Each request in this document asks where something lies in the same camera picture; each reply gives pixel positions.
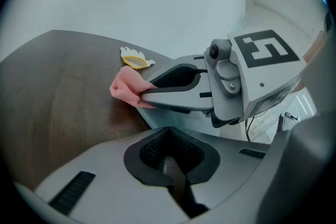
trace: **white glove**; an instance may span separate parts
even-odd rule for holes
[[[145,55],[143,55],[143,53],[140,51],[137,52],[136,50],[131,50],[128,47],[121,47],[120,51],[120,55],[124,63],[126,63],[133,69],[149,67],[150,65],[155,63],[155,61],[153,60],[146,61]]]

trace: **pink cloth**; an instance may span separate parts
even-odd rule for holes
[[[136,108],[155,109],[155,107],[142,101],[140,97],[140,92],[155,88],[157,87],[145,81],[133,68],[124,66],[114,78],[110,86],[110,92],[113,97],[121,99]]]

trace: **wooden table surface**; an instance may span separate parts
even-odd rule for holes
[[[122,46],[156,61],[139,71],[145,76],[171,60],[119,40],[52,30],[0,63],[0,149],[14,181],[33,190],[90,147],[149,129],[109,91]]]

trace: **black vent grille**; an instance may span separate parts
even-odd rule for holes
[[[79,201],[84,191],[96,175],[89,172],[79,172],[61,191],[51,200],[49,205],[64,215],[68,215]]]
[[[148,166],[163,171],[165,157],[172,156],[184,174],[194,169],[205,157],[202,149],[184,136],[166,132],[140,149],[140,159]]]

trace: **black cable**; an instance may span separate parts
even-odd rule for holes
[[[247,120],[245,121],[245,133],[246,133],[246,137],[247,137],[247,140],[249,142],[251,142],[251,139],[250,139],[250,136],[248,135],[248,130],[250,130],[250,127],[251,127],[251,124],[252,124],[252,121],[254,120],[254,117],[252,118],[247,130],[246,130],[246,127],[247,127]]]
[[[246,134],[247,141],[251,142],[250,137],[247,135],[247,121],[248,120],[245,120],[245,134]]]

